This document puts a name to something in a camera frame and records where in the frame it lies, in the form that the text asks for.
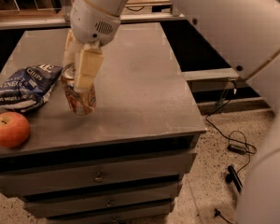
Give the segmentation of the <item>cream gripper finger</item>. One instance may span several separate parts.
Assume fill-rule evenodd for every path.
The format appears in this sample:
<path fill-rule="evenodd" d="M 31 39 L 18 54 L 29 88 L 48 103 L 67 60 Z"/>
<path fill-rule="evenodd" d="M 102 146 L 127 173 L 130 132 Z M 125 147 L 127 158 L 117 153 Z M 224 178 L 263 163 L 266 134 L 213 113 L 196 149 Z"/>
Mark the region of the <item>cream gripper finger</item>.
<path fill-rule="evenodd" d="M 67 38 L 64 47 L 63 55 L 63 67 L 75 61 L 75 56 L 77 53 L 84 48 L 84 44 L 76 39 L 72 30 L 67 33 Z"/>
<path fill-rule="evenodd" d="M 74 76 L 75 91 L 84 91 L 92 85 L 103 60 L 104 55 L 102 50 L 90 45 L 87 45 L 76 55 L 76 71 Z"/>

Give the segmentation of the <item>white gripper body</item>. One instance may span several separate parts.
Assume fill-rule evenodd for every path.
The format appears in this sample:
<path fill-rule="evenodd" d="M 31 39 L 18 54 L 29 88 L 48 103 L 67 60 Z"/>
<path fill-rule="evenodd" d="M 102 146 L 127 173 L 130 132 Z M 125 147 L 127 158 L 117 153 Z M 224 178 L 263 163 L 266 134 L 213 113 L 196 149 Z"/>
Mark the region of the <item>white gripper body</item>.
<path fill-rule="evenodd" d="M 108 15 L 88 0 L 75 0 L 70 22 L 72 32 L 83 43 L 110 43 L 119 26 L 120 18 Z"/>

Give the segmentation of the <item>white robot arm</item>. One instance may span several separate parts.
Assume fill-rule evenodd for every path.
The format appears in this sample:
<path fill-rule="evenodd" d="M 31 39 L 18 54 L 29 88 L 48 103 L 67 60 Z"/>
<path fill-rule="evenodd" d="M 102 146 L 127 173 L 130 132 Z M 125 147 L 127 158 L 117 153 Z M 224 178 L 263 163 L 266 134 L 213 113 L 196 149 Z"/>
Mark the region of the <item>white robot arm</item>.
<path fill-rule="evenodd" d="M 236 224 L 280 224 L 280 3 L 170 0 L 275 114 L 251 162 Z"/>

